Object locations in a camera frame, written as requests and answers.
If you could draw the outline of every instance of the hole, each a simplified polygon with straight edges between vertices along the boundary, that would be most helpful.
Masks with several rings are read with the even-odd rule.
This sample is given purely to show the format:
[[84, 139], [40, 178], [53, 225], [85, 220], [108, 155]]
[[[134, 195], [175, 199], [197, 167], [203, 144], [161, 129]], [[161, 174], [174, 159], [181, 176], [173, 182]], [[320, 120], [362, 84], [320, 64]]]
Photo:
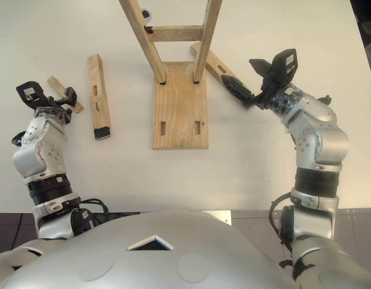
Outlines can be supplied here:
[[200, 121], [195, 122], [195, 133], [200, 134]]
[[221, 72], [226, 73], [226, 70], [222, 66], [218, 65], [217, 68], [219, 68]]
[[172, 251], [173, 246], [157, 235], [150, 236], [127, 248], [128, 251], [137, 250], [166, 250]]
[[30, 249], [29, 249], [28, 252], [33, 253], [33, 254], [36, 255], [37, 257], [42, 256], [42, 254], [41, 254], [40, 252], [37, 252], [37, 251], [35, 251], [35, 250], [30, 250]]
[[160, 122], [160, 135], [166, 135], [166, 122]]

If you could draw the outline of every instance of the white tabletop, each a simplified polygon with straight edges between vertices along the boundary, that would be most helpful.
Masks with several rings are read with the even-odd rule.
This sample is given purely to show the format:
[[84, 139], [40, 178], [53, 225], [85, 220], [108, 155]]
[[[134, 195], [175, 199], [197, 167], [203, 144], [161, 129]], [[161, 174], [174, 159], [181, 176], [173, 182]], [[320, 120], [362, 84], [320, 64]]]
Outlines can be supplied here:
[[[150, 25], [198, 25], [206, 1], [140, 0]], [[163, 61], [189, 61], [189, 42], [157, 43]], [[254, 92], [261, 77], [249, 58], [296, 48], [294, 83], [329, 94], [350, 138], [340, 177], [341, 208], [371, 207], [371, 74], [348, 0], [224, 0], [211, 50]], [[86, 58], [99, 53], [112, 136], [95, 141]], [[208, 73], [210, 148], [153, 151], [153, 73], [117, 0], [0, 0], [0, 212], [33, 205], [12, 164], [11, 138], [33, 112], [15, 87], [29, 80], [72, 86], [85, 106], [66, 127], [67, 175], [83, 198], [110, 211], [264, 210], [294, 184], [293, 142], [270, 111], [245, 112]]]

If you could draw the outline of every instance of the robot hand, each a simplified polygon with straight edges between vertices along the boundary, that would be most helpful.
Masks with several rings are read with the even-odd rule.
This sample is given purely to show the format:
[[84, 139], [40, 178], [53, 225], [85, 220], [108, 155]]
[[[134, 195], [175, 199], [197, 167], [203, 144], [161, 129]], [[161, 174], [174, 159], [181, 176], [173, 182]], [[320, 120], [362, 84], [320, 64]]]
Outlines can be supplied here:
[[79, 196], [72, 191], [66, 176], [63, 149], [64, 126], [70, 122], [71, 110], [60, 105], [75, 105], [76, 93], [66, 89], [67, 97], [54, 101], [45, 97], [37, 82], [17, 87], [21, 99], [35, 110], [26, 131], [12, 140], [20, 149], [13, 162], [23, 176], [33, 199], [32, 209], [39, 238], [72, 238], [94, 227], [93, 215], [79, 207]]

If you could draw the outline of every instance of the wire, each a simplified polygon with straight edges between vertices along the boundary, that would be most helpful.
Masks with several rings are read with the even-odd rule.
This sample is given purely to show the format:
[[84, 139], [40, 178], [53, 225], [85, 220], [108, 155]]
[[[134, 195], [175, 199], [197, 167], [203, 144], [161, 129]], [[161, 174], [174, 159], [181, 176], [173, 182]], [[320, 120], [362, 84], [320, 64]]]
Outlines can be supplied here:
[[99, 205], [102, 207], [102, 211], [104, 214], [104, 222], [109, 221], [109, 210], [108, 207], [101, 201], [100, 199], [87, 199], [87, 200], [82, 200], [82, 204], [91, 204], [91, 205]]
[[275, 233], [277, 234], [278, 238], [281, 240], [281, 243], [291, 252], [292, 251], [292, 247], [290, 246], [290, 244], [286, 244], [286, 243], [284, 243], [282, 241], [281, 236], [279, 235], [279, 230], [275, 226], [274, 220], [272, 219], [272, 214], [273, 214], [276, 206], [280, 202], [282, 202], [283, 200], [288, 199], [290, 197], [290, 195], [291, 195], [291, 192], [288, 192], [286, 194], [283, 194], [282, 196], [276, 198], [276, 200], [271, 203], [270, 210], [269, 210], [269, 222], [270, 222], [271, 227], [274, 229]]
[[19, 228], [21, 227], [21, 223], [22, 223], [22, 216], [23, 216], [23, 214], [21, 213], [21, 215], [19, 216], [19, 222], [18, 222], [18, 226], [17, 226], [16, 235], [14, 236], [14, 240], [13, 240], [13, 243], [11, 244], [10, 250], [13, 250], [14, 249], [14, 245], [16, 244], [16, 240], [17, 240], [17, 237], [18, 237]]
[[18, 146], [20, 147], [22, 144], [21, 144], [21, 140], [22, 140], [22, 137], [23, 135], [26, 133], [26, 131], [21, 131], [19, 132], [18, 134], [16, 134], [12, 139], [11, 139], [11, 143], [14, 144], [15, 146]]
[[290, 259], [279, 262], [279, 266], [281, 266], [282, 268], [285, 268], [287, 266], [292, 266], [292, 265], [293, 265], [293, 260], [290, 260]]

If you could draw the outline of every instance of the wooden plank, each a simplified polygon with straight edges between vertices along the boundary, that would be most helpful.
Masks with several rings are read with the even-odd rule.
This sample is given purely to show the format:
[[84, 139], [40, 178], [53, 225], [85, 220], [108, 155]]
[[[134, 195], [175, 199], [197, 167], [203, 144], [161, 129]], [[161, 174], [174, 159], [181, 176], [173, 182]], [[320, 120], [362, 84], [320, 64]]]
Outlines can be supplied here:
[[[58, 81], [58, 79], [56, 79], [56, 77], [51, 76], [51, 77], [48, 78], [48, 80], [46, 82], [59, 95], [59, 97], [61, 97], [61, 98], [66, 97], [65, 87], [61, 84], [61, 82]], [[84, 106], [82, 104], [80, 104], [78, 101], [76, 101], [76, 105], [74, 107], [71, 107], [71, 108], [75, 113], [80, 113], [84, 110]]]
[[110, 137], [111, 122], [100, 55], [95, 54], [87, 58], [87, 74], [95, 139], [102, 140]]
[[[200, 50], [200, 42], [196, 42], [191, 45], [190, 51], [193, 55], [196, 55]], [[237, 76], [225, 65], [222, 60], [219, 59], [212, 51], [207, 54], [207, 62], [205, 64], [207, 70], [215, 77], [221, 85], [224, 86], [222, 81], [222, 75], [229, 75], [237, 78]]]
[[152, 42], [199, 41], [202, 39], [203, 25], [153, 26], [148, 34]]
[[193, 62], [164, 62], [166, 85], [154, 82], [154, 149], [208, 149], [205, 75], [194, 84]]
[[136, 0], [119, 0], [126, 17], [136, 35], [140, 46], [143, 49], [145, 57], [154, 71], [156, 80], [160, 83], [166, 82], [166, 75], [160, 56], [157, 53], [155, 45], [149, 40], [147, 32], [144, 29], [144, 18]]
[[195, 68], [193, 72], [193, 81], [199, 82], [202, 78], [207, 54], [210, 50], [212, 36], [214, 34], [217, 17], [219, 15], [222, 0], [208, 0], [207, 9], [204, 16], [204, 29], [201, 41], [201, 47], [196, 54]]

